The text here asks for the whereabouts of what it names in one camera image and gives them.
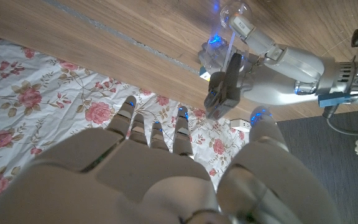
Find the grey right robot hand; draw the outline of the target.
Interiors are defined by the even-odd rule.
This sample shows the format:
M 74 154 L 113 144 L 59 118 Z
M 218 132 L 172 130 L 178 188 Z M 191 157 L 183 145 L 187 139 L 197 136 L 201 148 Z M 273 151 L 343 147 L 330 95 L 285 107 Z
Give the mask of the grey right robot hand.
M 106 129 L 86 129 L 30 161 L 0 194 L 0 223 L 339 223 L 328 191 L 253 110 L 249 142 L 213 185 L 192 158 L 187 109 L 173 147 L 145 136 L 128 97 Z

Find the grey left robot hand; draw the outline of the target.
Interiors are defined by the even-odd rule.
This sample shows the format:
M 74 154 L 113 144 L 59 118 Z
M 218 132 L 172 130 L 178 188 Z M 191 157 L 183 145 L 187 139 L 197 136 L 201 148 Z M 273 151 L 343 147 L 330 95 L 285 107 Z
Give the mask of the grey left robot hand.
M 290 105 L 331 92 L 335 59 L 278 44 L 239 13 L 230 16 L 226 26 L 250 50 L 231 47 L 221 36 L 202 45 L 198 57 L 211 75 L 206 107 L 233 107 L 242 97 L 265 105 Z

